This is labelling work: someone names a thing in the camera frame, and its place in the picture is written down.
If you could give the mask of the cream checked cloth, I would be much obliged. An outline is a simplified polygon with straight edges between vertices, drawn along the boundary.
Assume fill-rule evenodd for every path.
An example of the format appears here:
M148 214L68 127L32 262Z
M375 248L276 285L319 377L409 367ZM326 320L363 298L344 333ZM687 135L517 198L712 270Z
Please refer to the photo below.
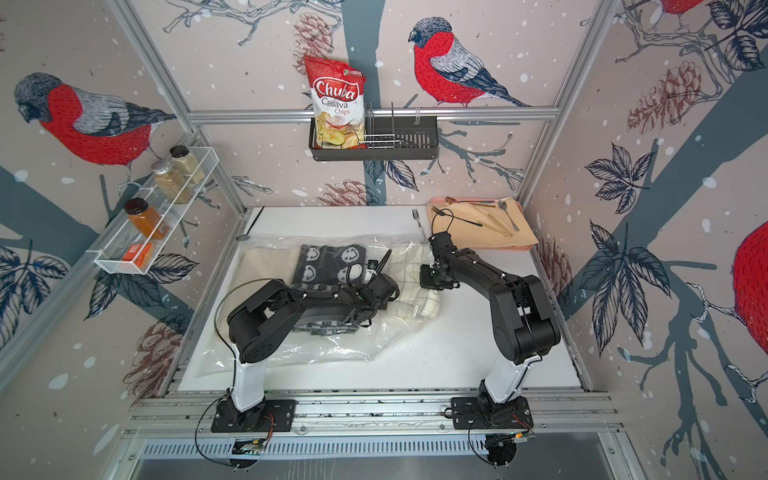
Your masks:
M384 319L388 323L416 330L438 317L439 292L420 284L421 266L431 261L432 254L423 244L399 244L392 249L384 272L398 284L399 296L387 306Z

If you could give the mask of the clear plastic vacuum bag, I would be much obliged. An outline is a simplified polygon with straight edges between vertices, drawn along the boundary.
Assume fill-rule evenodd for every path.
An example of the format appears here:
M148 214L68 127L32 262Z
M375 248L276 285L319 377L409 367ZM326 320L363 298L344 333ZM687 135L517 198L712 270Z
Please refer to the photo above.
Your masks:
M357 285L368 282L372 277L372 274L366 272L366 263L369 259L382 260L384 264L381 273L385 273L384 269L392 254L392 249L396 245L408 243L423 244L429 248L423 239L413 234L368 234L331 238L260 235L245 242L236 257L235 266L240 256L251 248L300 249L303 244L331 246L358 244L366 248L366 261L358 279L347 284ZM229 373L234 367L233 353L225 345L223 339L228 334L226 316L238 304L236 306L229 304L227 298L232 294L232 291L228 294L225 291L222 301L214 309L213 327L210 332L202 334L195 359L189 368L190 373L197 377ZM399 323L388 323L384 319L386 310L379 311L368 326L359 327L353 334L320 336L292 331L278 350L269 357L268 364L271 367L280 367L340 361L370 361L399 339L416 333L427 324L412 330Z

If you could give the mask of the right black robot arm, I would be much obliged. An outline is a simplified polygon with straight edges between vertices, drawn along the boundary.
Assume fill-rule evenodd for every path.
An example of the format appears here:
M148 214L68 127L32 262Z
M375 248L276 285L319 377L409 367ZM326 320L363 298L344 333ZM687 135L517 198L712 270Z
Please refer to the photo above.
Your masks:
M487 263L475 251L456 247L446 231L433 234L428 243L433 263L420 268L423 288L442 291L467 285L489 302L499 356L481 381L478 402L494 409L516 401L530 368L561 340L541 279L518 276Z

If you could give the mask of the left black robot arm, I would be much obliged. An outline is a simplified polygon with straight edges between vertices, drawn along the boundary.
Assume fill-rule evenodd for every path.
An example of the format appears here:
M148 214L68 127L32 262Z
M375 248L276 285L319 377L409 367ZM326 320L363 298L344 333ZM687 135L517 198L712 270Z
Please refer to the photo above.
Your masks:
M268 280L226 318L235 360L228 404L237 415L262 409L266 361L295 327L306 323L334 329L368 326L399 293L395 280L384 273L333 292L304 291L279 279Z

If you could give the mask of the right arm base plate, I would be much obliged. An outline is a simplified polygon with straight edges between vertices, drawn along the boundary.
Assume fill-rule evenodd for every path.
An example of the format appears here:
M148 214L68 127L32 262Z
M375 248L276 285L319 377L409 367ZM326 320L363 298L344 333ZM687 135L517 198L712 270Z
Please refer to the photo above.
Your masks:
M530 430L534 427L528 400L517 397L503 404L480 397L453 397L443 410L456 430Z

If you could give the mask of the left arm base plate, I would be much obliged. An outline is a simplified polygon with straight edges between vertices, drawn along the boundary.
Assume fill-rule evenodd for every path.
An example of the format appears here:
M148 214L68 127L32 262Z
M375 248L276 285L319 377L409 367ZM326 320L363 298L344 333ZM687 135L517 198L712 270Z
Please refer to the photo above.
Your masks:
M264 399L247 411L239 411L230 397L216 406L213 433L289 432L295 416L295 400Z

